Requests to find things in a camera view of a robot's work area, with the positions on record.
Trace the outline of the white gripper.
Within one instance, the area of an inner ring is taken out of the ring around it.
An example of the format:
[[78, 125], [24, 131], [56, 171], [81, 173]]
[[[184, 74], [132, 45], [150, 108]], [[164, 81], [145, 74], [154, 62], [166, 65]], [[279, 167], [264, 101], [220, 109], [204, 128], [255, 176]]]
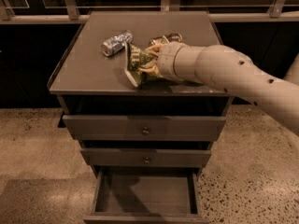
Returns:
[[156, 44], [145, 49], [145, 52], [158, 56], [157, 65], [141, 65], [137, 68], [139, 73], [146, 73], [152, 77], [163, 77], [167, 80], [182, 82], [175, 72], [175, 60], [178, 52], [185, 47], [179, 42], [170, 42], [166, 45]]

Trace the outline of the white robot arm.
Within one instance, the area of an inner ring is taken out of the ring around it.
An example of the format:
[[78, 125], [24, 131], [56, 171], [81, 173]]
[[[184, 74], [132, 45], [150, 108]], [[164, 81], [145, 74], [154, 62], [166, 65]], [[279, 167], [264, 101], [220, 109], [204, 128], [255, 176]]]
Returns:
[[173, 81], [191, 81], [239, 97], [299, 134], [299, 86], [259, 69], [245, 54], [223, 45], [171, 42], [140, 70]]

